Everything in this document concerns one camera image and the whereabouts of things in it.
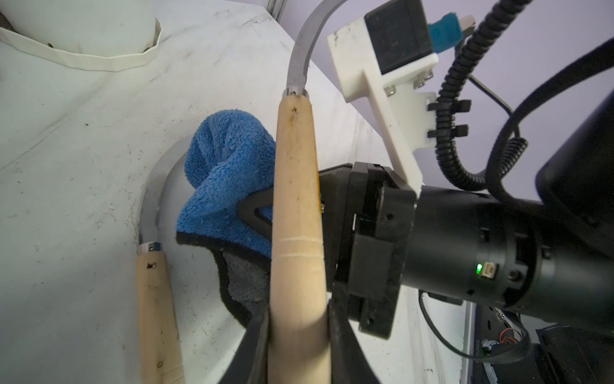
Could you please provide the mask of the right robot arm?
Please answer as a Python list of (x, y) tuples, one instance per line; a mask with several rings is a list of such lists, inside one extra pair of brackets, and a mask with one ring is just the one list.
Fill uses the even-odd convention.
[(388, 167), (324, 170), (327, 286), (340, 382), (374, 380), (350, 328), (390, 338), (398, 296), (468, 311), (472, 382), (613, 380), (613, 100), (537, 175), (539, 202), (425, 187)]

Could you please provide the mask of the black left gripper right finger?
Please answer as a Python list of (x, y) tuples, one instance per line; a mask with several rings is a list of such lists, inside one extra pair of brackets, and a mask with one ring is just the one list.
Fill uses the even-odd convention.
[(379, 383), (348, 320), (350, 295), (344, 283), (334, 283), (328, 304), (332, 383)]

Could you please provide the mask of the blue microfibre rag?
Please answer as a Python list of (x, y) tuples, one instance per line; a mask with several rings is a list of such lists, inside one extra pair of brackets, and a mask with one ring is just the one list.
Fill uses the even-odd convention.
[(199, 126), (185, 158), (194, 192), (177, 218), (175, 239), (212, 253), (222, 302), (242, 326), (268, 301), (271, 241), (239, 218), (237, 204), (272, 187), (275, 150), (257, 118), (222, 110)]

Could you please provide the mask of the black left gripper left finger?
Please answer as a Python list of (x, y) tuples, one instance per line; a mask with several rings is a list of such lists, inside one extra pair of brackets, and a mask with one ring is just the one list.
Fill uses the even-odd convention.
[(241, 343), (219, 384), (268, 382), (270, 310), (263, 307), (252, 316)]

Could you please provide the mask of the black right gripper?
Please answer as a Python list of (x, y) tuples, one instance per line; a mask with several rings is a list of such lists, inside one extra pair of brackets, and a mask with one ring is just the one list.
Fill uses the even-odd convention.
[[(381, 339), (392, 333), (416, 192), (391, 168), (343, 164), (321, 171), (327, 290), (359, 330)], [(273, 187), (237, 203), (241, 221), (267, 240)]]

